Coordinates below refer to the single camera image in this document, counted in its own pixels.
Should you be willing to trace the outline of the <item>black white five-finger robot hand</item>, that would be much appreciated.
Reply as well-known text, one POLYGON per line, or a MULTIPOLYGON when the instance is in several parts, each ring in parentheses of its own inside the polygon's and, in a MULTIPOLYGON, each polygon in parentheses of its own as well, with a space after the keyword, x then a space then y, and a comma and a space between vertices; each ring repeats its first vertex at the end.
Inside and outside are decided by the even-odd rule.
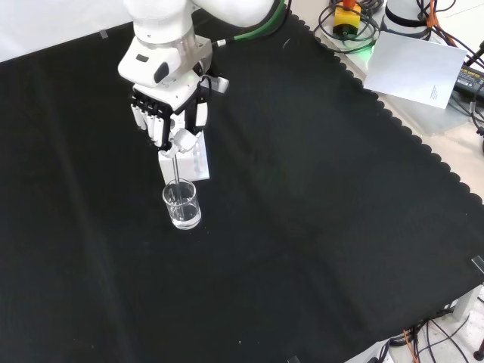
POLYGON ((195 67, 182 70, 175 48, 144 48, 137 39, 118 66, 132 83, 130 107, 162 157, 191 151, 206 127, 212 83, 195 67))

